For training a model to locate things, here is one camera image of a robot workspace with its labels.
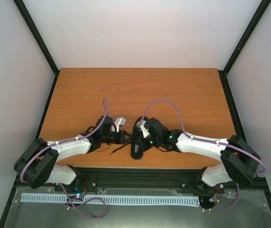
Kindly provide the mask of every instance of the gray floor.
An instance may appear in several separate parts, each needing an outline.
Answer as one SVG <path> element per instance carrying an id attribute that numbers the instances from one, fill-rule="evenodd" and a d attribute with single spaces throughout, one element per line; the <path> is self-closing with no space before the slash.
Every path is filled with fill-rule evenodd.
<path id="1" fill-rule="evenodd" d="M 107 206 L 106 215 L 94 220 L 67 210 L 64 204 L 20 203 L 22 192 L 31 190 L 17 192 L 6 228 L 271 228 L 271 215 L 262 192 L 242 191 L 237 204 L 224 212 L 202 213 L 199 208 L 185 206 Z M 231 202 L 233 199 L 222 196 L 216 208 Z M 102 206 L 87 205 L 80 210 L 87 215 L 98 215 Z"/>

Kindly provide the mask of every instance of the white wall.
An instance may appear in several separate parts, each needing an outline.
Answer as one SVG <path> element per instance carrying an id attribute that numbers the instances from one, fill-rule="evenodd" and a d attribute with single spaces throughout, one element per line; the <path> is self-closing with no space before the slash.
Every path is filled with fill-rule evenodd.
<path id="1" fill-rule="evenodd" d="M 24 0 L 59 67 L 223 69 L 261 0 Z"/>
<path id="2" fill-rule="evenodd" d="M 0 217 L 54 75 L 12 0 L 0 0 Z"/>
<path id="3" fill-rule="evenodd" d="M 246 137 L 269 168 L 271 190 L 271 4 L 228 79 Z"/>

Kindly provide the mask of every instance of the brown wood surface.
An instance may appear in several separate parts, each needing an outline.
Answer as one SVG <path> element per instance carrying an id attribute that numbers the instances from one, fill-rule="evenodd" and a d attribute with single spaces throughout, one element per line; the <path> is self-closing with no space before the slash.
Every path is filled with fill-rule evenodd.
<path id="1" fill-rule="evenodd" d="M 123 128 L 132 131 L 135 120 L 154 100 L 166 98 L 180 109 L 186 131 L 213 138 L 235 134 L 217 69 L 200 68 L 62 68 L 40 137 L 57 141 L 77 136 L 95 125 L 103 115 L 102 100 L 109 113 L 127 119 Z M 168 129 L 181 129 L 175 109 L 157 103 L 148 117 L 159 119 Z M 161 152 L 155 148 L 133 160 L 130 146 L 109 155 L 103 152 L 77 155 L 58 164 L 79 167 L 202 168 L 219 162 L 193 153 Z"/>

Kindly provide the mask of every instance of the white linear rail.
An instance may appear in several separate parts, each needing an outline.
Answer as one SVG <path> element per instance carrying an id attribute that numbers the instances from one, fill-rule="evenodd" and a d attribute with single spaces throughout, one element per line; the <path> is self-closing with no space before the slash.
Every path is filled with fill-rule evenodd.
<path id="1" fill-rule="evenodd" d="M 107 205 L 127 205 L 127 206 L 190 206 L 198 207 L 199 200 L 196 196 L 123 196 L 123 195 L 86 195 L 83 200 L 73 199 L 74 204 L 80 204 L 93 197 L 102 198 Z M 67 203 L 65 194 L 40 194 L 22 193 L 20 202 L 33 203 Z M 92 200 L 88 204 L 102 204 L 99 200 Z"/>

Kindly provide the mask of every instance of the black metal frame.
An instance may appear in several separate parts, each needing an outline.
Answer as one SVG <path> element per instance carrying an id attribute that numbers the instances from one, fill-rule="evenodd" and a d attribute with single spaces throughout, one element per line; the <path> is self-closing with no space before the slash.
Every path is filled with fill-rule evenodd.
<path id="1" fill-rule="evenodd" d="M 47 99 L 47 103 L 41 118 L 41 121 L 38 126 L 36 137 L 39 137 L 47 109 L 59 76 L 59 70 L 52 59 L 51 54 L 49 53 L 34 21 L 32 20 L 23 0 L 14 0 L 18 10 L 20 11 L 23 19 L 25 20 L 28 28 L 30 29 L 33 37 L 35 38 L 38 46 L 43 52 L 47 62 L 49 63 L 51 69 L 54 72 L 54 81 L 52 83 L 50 93 Z M 219 70 L 220 80 L 223 86 L 224 94 L 227 100 L 229 111 L 232 117 L 234 124 L 235 132 L 237 135 L 241 136 L 246 140 L 246 136 L 242 127 L 242 123 L 237 111 L 237 108 L 234 103 L 234 98 L 227 80 L 227 75 L 238 58 L 240 52 L 248 41 L 250 35 L 254 31 L 267 7 L 269 6 L 271 0 L 262 0 L 258 6 L 255 14 L 253 15 L 251 21 L 249 22 L 245 32 L 243 33 L 239 43 L 235 47 L 231 57 L 229 58 L 225 68 Z M 177 191 L 183 193 L 194 193 L 195 195 L 200 195 L 198 192 L 193 192 L 189 189 L 181 187 L 181 182 L 187 177 L 193 177 L 197 175 L 199 170 L 175 170 L 175 169 L 116 169 L 116 168 L 81 168 L 81 173 L 86 173 L 86 176 L 89 178 L 89 182 L 95 183 L 95 187 L 90 187 L 90 191 L 95 191 L 95 188 L 107 188 L 107 187 L 129 187 L 129 188 L 167 188 L 167 189 L 176 189 Z M 3 215 L 0 220 L 0 228 L 4 227 L 6 218 L 9 213 L 9 209 L 14 198 L 14 194 L 17 186 L 26 186 L 26 184 L 21 183 L 19 178 L 16 177 L 14 185 L 12 187 L 7 205 L 4 209 Z M 226 188 L 236 189 L 233 183 L 227 183 L 224 185 Z M 242 187 L 241 189 L 259 189 L 263 190 L 266 195 L 267 202 L 271 209 L 271 194 L 267 185 L 265 178 L 255 178 L 250 187 Z"/>

